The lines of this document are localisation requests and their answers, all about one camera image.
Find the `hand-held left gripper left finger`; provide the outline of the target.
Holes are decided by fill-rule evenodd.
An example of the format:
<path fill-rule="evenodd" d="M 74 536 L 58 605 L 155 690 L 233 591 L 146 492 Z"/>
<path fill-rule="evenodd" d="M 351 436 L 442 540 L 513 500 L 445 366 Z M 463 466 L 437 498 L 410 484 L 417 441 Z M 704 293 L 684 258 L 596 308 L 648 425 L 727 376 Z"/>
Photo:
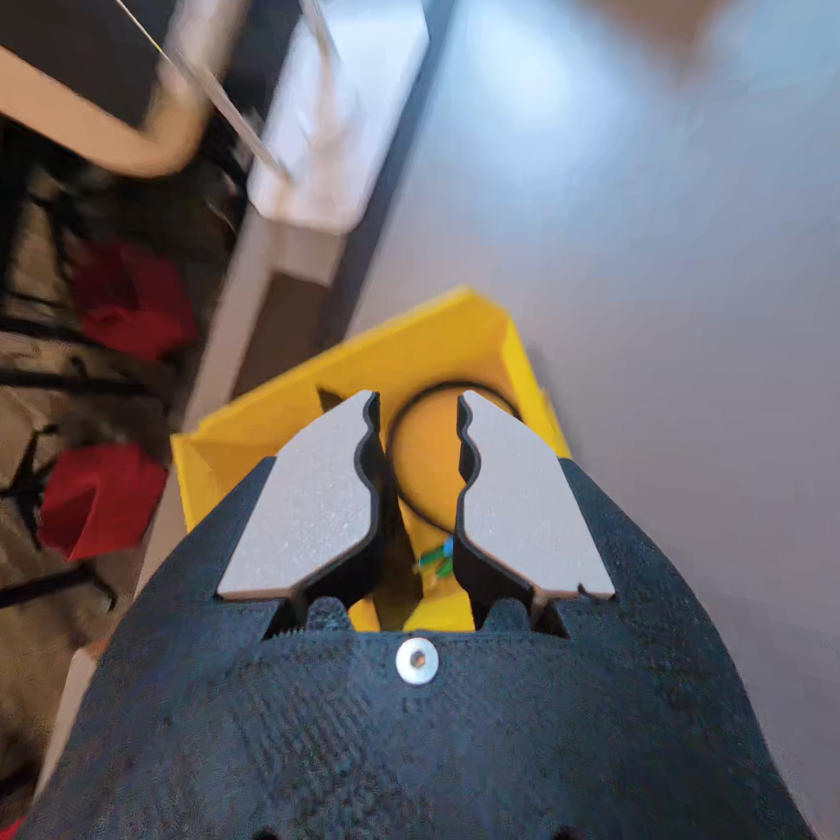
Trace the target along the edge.
<path fill-rule="evenodd" d="M 352 606 L 382 580 L 385 504 L 380 395 L 362 390 L 277 453 L 217 595 Z"/>

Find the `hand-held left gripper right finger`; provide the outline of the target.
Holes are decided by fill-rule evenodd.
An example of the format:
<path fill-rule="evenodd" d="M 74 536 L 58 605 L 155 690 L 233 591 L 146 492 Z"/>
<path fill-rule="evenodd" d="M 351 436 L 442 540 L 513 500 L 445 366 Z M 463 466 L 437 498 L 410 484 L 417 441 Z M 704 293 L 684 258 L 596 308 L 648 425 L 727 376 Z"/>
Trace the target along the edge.
<path fill-rule="evenodd" d="M 555 600 L 606 602 L 616 586 L 561 459 L 529 426 L 474 390 L 458 398 L 455 578 L 484 621 L 499 601 L 538 621 Z"/>

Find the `yellow plastic bin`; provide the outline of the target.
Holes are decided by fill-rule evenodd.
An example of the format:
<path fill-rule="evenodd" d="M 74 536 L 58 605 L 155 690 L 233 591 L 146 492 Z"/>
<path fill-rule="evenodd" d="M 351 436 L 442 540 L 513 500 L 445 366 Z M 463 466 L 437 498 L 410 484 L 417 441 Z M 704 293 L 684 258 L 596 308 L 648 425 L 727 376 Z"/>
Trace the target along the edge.
<path fill-rule="evenodd" d="M 188 530 L 266 457 L 322 414 L 318 389 L 380 395 L 381 440 L 397 421 L 396 476 L 416 507 L 449 528 L 465 481 L 459 472 L 459 394 L 508 400 L 558 459 L 571 452 L 540 389 L 511 316 L 457 290 L 342 343 L 201 420 L 173 439 Z"/>

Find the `red bag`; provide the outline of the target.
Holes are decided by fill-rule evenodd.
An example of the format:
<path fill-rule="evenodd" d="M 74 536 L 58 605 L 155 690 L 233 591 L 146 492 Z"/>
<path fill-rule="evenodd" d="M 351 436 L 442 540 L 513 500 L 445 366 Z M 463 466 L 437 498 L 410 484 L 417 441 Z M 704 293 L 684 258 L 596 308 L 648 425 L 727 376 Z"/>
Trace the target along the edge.
<path fill-rule="evenodd" d="M 155 362 L 199 337 L 181 271 L 146 249 L 85 243 L 71 286 L 84 333 L 107 349 Z"/>
<path fill-rule="evenodd" d="M 168 476 L 138 444 L 66 449 L 46 482 L 39 542 L 69 563 L 136 547 Z"/>

